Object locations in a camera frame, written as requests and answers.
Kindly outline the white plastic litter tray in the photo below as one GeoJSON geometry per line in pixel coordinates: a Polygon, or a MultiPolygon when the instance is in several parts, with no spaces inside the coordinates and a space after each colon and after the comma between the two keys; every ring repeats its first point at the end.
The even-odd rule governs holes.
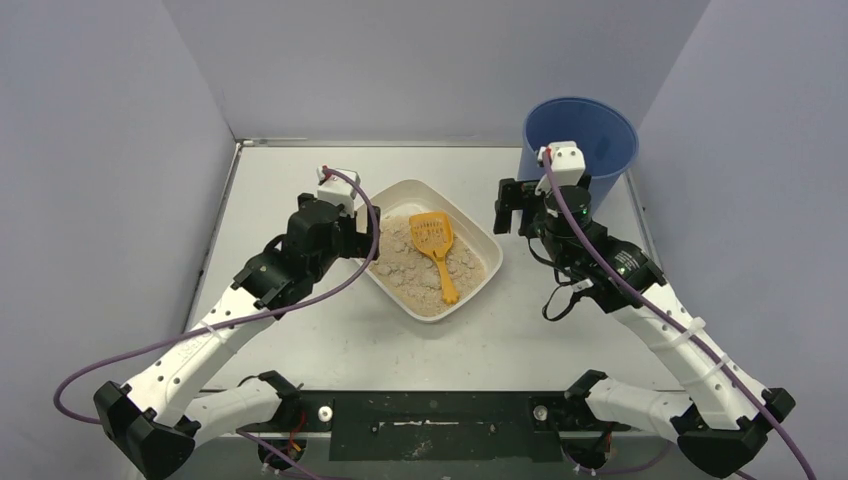
{"type": "Polygon", "coordinates": [[[371,202],[381,212],[380,246],[366,274],[415,320],[457,312],[500,269],[494,237],[427,184],[400,181],[371,202]]]}

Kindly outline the blue plastic bucket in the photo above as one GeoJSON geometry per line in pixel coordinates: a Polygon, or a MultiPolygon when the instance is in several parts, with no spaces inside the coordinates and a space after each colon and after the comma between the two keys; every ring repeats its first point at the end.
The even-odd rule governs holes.
{"type": "Polygon", "coordinates": [[[522,139],[519,180],[543,176],[543,169],[537,165],[540,148],[574,141],[584,154],[585,173],[591,177],[593,209],[601,206],[639,150],[637,131],[625,116],[600,101],[583,97],[554,98],[535,106],[524,120],[522,139]]]}

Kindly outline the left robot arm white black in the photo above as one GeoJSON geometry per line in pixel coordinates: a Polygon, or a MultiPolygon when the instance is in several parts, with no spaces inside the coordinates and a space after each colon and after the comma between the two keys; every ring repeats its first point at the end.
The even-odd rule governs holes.
{"type": "Polygon", "coordinates": [[[153,365],[94,394],[106,436],[146,479],[166,479],[200,445],[253,424],[289,427],[304,417],[298,388],[275,371],[208,396],[200,390],[251,339],[309,296],[338,259],[378,257],[380,211],[366,207],[365,231],[342,205],[298,198],[285,233],[234,276],[194,329],[153,365]]]}

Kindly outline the orange plastic litter scoop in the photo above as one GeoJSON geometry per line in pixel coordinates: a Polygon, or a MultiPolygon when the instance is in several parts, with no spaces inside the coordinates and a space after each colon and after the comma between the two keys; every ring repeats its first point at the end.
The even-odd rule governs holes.
{"type": "Polygon", "coordinates": [[[459,292],[447,267],[447,254],[454,240],[448,214],[442,211],[415,214],[409,217],[409,227],[415,248],[430,258],[438,269],[443,302],[447,305],[456,304],[459,292]]]}

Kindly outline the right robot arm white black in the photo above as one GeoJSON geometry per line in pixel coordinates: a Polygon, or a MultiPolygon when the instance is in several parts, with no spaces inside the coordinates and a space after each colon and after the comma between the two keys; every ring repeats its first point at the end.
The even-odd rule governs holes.
{"type": "Polygon", "coordinates": [[[579,419],[651,432],[675,443],[698,469],[715,478],[739,473],[766,444],[774,426],[794,409],[782,388],[767,388],[723,353],[678,300],[660,267],[637,245],[610,235],[592,218],[582,185],[558,194],[538,182],[503,179],[494,204],[497,234],[514,212],[518,233],[541,242],[539,263],[553,269],[570,303],[592,300],[633,332],[675,377],[679,392],[627,385],[589,370],[565,393],[579,419]]]}

